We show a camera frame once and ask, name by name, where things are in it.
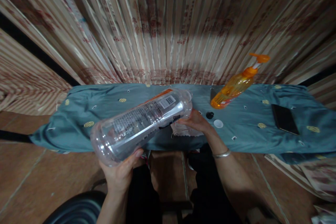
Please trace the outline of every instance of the orange pump bottle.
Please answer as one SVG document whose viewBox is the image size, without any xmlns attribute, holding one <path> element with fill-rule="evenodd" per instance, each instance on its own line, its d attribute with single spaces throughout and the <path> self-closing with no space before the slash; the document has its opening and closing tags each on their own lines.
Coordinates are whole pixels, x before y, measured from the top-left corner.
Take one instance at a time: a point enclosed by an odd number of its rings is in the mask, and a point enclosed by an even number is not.
<svg viewBox="0 0 336 224">
<path fill-rule="evenodd" d="M 228 83 L 220 90 L 220 92 L 211 100 L 211 106 L 215 109 L 223 109 L 230 104 L 237 96 L 243 93 L 254 82 L 253 76 L 258 73 L 258 68 L 262 63 L 269 61 L 268 55 L 250 54 L 257 57 L 257 61 L 253 66 L 244 70 L 241 74 L 231 77 Z"/>
</svg>

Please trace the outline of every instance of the white bottle cap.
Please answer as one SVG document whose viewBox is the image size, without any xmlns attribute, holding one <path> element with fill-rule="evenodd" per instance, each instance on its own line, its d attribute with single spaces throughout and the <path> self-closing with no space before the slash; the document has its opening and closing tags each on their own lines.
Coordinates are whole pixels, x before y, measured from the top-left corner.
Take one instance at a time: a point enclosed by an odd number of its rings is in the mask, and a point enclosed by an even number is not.
<svg viewBox="0 0 336 224">
<path fill-rule="evenodd" d="M 214 124 L 214 126 L 215 126 L 216 128 L 222 128 L 222 127 L 224 126 L 224 124 L 223 124 L 223 122 L 222 122 L 221 120 L 215 120 L 215 121 L 213 122 L 213 124 Z"/>
</svg>

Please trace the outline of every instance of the hand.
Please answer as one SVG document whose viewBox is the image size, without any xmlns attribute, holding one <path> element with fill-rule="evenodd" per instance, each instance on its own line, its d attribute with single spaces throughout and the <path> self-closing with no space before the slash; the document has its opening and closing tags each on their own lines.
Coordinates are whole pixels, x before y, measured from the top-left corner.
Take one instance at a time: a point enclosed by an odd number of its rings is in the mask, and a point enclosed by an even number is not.
<svg viewBox="0 0 336 224">
<path fill-rule="evenodd" d="M 207 120 L 196 110 L 192 109 L 191 114 L 188 119 L 180 119 L 177 121 L 180 124 L 184 124 L 193 128 L 195 130 L 201 131 L 203 133 L 211 131 L 213 127 L 208 123 Z"/>
<path fill-rule="evenodd" d="M 133 166 L 144 152 L 139 149 L 116 167 L 108 167 L 99 161 L 106 177 L 109 192 L 123 194 L 128 190 L 133 176 Z"/>
</svg>

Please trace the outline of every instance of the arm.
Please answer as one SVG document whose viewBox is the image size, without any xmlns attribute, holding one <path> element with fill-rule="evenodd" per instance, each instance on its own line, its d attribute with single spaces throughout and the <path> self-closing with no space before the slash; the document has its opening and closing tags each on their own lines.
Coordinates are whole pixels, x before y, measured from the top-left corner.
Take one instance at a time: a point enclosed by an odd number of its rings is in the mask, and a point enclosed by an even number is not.
<svg viewBox="0 0 336 224">
<path fill-rule="evenodd" d="M 142 155 L 139 149 L 117 167 L 107 167 L 99 162 L 107 181 L 107 196 L 101 208 L 97 224 L 121 224 L 126 221 L 128 187 L 133 166 Z"/>
<path fill-rule="evenodd" d="M 214 155 L 228 150 L 216 130 L 205 120 L 197 110 L 192 110 L 189 119 L 178 121 L 198 131 L 202 131 L 208 140 Z M 233 208 L 241 217 L 245 217 L 249 209 L 265 205 L 261 192 L 256 188 L 241 164 L 234 155 L 215 159 L 218 175 L 225 193 Z"/>
</svg>

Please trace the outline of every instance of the black phone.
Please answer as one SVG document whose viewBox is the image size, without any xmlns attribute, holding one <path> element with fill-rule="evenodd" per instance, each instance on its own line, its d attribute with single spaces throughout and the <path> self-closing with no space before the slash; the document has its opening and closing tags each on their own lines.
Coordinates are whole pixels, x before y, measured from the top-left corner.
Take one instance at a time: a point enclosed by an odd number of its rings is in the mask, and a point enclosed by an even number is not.
<svg viewBox="0 0 336 224">
<path fill-rule="evenodd" d="M 287 131 L 294 135 L 300 135 L 297 129 L 297 126 L 295 124 L 292 112 L 289 108 L 285 108 L 279 105 L 272 104 L 272 110 L 273 110 L 275 125 L 280 130 Z"/>
</svg>

